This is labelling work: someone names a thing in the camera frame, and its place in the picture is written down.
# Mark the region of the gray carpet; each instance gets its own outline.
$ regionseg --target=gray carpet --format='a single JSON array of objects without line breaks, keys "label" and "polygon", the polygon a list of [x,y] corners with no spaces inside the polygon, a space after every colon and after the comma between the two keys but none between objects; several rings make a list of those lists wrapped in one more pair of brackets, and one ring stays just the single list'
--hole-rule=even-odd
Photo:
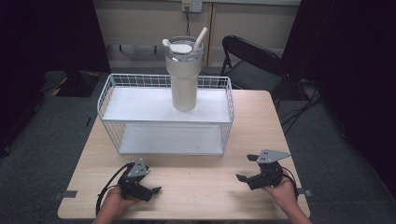
[{"label": "gray carpet", "polygon": [[[113,72],[163,74],[165,69]],[[97,115],[105,81],[106,76],[101,77],[90,98],[46,93],[38,112],[12,143],[10,155],[0,158],[0,223],[91,223],[59,219],[60,201],[53,195],[67,188]],[[303,105],[304,101],[282,102],[281,121]],[[314,223],[396,223],[394,199],[366,159],[341,135],[323,103],[304,112],[286,135],[302,184],[314,193],[307,198],[311,219]]]}]

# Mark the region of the person's wrist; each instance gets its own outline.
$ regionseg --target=person's wrist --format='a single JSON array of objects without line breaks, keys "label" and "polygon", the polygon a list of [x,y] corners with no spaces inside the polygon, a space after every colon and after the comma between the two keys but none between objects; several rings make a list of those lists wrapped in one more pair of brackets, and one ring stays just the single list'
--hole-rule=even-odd
[{"label": "person's wrist", "polygon": [[286,203],[282,206],[280,206],[280,208],[282,209],[282,211],[286,214],[292,214],[296,211],[300,211],[301,208],[300,206],[297,204],[297,202],[293,202],[293,203]]}]

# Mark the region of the wire rack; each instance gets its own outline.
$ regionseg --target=wire rack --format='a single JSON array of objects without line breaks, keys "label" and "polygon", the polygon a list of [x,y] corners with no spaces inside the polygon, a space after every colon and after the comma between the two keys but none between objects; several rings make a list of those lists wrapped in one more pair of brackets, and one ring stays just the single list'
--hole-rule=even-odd
[{"label": "wire rack", "polygon": [[197,106],[172,106],[168,75],[111,74],[97,111],[120,154],[213,154],[227,146],[233,93],[227,77],[198,77]]}]

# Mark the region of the white tumbler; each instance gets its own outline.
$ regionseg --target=white tumbler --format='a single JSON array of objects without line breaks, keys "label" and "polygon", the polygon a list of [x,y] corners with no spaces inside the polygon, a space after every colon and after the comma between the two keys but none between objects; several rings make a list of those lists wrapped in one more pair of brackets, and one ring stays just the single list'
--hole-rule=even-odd
[{"label": "white tumbler", "polygon": [[[193,48],[196,39],[177,36],[169,39],[172,45],[187,44]],[[171,76],[172,102],[175,109],[183,112],[195,108],[197,102],[198,75],[202,68],[204,44],[196,51],[177,53],[165,48],[166,70]]]}]

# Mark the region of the black curtain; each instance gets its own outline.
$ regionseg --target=black curtain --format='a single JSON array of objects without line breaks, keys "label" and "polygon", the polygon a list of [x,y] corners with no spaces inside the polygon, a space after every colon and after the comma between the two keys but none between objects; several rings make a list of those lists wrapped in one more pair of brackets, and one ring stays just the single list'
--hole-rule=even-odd
[{"label": "black curtain", "polygon": [[302,0],[282,60],[319,82],[347,140],[396,195],[396,3]]},{"label": "black curtain", "polygon": [[110,73],[92,0],[1,0],[0,140],[44,75],[67,69]]}]

